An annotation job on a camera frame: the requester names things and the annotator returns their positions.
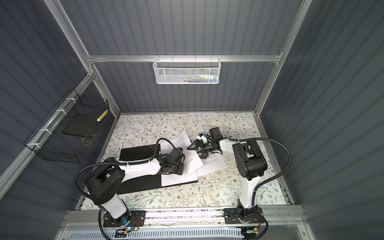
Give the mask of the printed paper sheet back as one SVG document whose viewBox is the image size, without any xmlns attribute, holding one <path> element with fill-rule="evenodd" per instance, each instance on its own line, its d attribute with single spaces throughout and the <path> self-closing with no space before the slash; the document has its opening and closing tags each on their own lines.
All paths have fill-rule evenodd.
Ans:
<svg viewBox="0 0 384 240">
<path fill-rule="evenodd" d="M 171 143 L 176 148 L 182 148 L 183 153 L 186 156 L 184 160 L 185 168 L 184 168 L 183 175 L 189 176 L 195 173 L 199 168 L 201 168 L 204 165 L 195 150 L 187 149 L 192 143 L 185 130 L 183 130 L 177 138 L 175 138 L 174 140 L 171 140 Z"/>
</svg>

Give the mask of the red folder black inside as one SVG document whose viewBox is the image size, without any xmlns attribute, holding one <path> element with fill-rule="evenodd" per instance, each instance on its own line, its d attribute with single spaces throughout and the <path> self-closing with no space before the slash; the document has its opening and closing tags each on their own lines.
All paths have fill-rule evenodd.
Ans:
<svg viewBox="0 0 384 240">
<path fill-rule="evenodd" d="M 141 160 L 150 158 L 154 152 L 155 145 L 147 145 L 134 148 L 126 148 L 121 150 L 120 161 L 131 162 L 134 160 Z M 146 175 L 121 183 L 117 194 L 129 194 L 140 191 L 148 191 L 165 188 L 161 187 L 161 175 Z"/>
</svg>

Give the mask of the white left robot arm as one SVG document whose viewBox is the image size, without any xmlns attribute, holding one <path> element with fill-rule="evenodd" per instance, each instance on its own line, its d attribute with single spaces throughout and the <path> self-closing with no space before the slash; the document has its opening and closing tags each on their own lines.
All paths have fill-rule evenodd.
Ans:
<svg viewBox="0 0 384 240">
<path fill-rule="evenodd" d="M 86 179 L 90 199 L 113 219 L 128 219 L 128 207 L 119 194 L 159 188 L 161 174 L 183 174 L 184 159 L 182 148 L 174 148 L 169 154 L 156 154 L 151 161 L 141 164 L 109 158 L 105 160 L 106 166 L 96 167 Z"/>
</svg>

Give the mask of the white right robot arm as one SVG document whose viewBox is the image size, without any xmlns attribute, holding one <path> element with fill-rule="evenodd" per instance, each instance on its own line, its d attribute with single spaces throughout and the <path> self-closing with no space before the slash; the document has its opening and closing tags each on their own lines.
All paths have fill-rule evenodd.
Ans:
<svg viewBox="0 0 384 240">
<path fill-rule="evenodd" d="M 261 140 L 263 138 L 243 140 L 224 138 L 206 143 L 202 140 L 195 140 L 187 147 L 188 150 L 196 151 L 203 159 L 207 158 L 209 153 L 216 151 L 234 155 L 238 172 L 243 177 L 242 191 L 238 199 L 237 212 L 225 214 L 225 216 L 238 218 L 242 223 L 248 223 L 255 216 L 261 215 L 258 205 L 255 203 L 256 187 L 260 185 L 261 178 L 268 169 L 267 161 L 257 143 Z"/>
</svg>

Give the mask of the floral patterned table mat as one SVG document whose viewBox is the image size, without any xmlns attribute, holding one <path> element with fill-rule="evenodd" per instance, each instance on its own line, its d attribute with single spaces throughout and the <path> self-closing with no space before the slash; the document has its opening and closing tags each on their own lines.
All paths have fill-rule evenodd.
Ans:
<svg viewBox="0 0 384 240">
<path fill-rule="evenodd" d="M 224 136 L 236 139 L 260 134 L 252 113 L 122 115 L 104 157 L 118 158 L 121 149 L 151 145 L 159 137 L 173 140 L 183 131 L 194 138 L 214 127 Z M 121 198 L 131 209 L 235 206 L 241 194 L 242 177 L 234 156 L 225 153 L 223 158 L 225 169 L 200 176 L 196 183 L 128 193 Z"/>
</svg>

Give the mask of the pens in white basket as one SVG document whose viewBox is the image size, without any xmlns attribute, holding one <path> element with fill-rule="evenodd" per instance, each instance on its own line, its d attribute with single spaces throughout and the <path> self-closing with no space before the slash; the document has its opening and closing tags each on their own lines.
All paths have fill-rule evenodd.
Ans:
<svg viewBox="0 0 384 240">
<path fill-rule="evenodd" d="M 200 84 L 200 83 L 216 84 L 219 82 L 219 76 L 210 75 L 210 74 L 190 75 L 190 76 L 184 76 L 183 78 L 176 79 L 176 82 L 191 83 L 191 84 Z"/>
</svg>

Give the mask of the yellow green marker pen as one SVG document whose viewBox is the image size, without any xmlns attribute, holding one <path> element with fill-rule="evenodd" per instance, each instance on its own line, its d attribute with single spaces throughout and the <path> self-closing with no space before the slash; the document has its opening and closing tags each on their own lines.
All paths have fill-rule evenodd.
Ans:
<svg viewBox="0 0 384 240">
<path fill-rule="evenodd" d="M 109 110 L 105 110 L 98 118 L 97 122 L 101 122 L 102 119 L 108 114 Z"/>
</svg>

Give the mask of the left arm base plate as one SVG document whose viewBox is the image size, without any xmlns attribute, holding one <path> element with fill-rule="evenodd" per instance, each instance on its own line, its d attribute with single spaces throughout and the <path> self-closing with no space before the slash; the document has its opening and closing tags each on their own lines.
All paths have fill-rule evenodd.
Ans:
<svg viewBox="0 0 384 240">
<path fill-rule="evenodd" d="M 146 211 L 130 211 L 114 219 L 108 212 L 102 214 L 101 220 L 104 228 L 138 228 L 144 225 Z"/>
</svg>

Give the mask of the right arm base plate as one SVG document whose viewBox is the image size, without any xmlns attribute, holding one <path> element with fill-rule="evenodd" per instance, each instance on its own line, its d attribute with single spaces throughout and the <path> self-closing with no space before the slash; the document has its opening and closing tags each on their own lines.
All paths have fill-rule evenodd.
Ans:
<svg viewBox="0 0 384 240">
<path fill-rule="evenodd" d="M 222 215 L 226 224 L 256 224 L 265 223 L 262 218 L 262 209 L 258 208 L 258 212 L 254 209 L 225 208 Z"/>
</svg>

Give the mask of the white ventilated front rail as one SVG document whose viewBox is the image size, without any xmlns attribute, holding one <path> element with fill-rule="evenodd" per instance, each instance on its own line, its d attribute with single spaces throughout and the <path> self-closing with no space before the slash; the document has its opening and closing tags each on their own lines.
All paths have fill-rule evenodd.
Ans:
<svg viewBox="0 0 384 240">
<path fill-rule="evenodd" d="M 110 240 L 176 240 L 176 239 L 241 239 L 240 229 L 236 228 L 183 228 L 183 229 L 144 229 L 125 233 L 122 230 L 106 231 Z"/>
</svg>

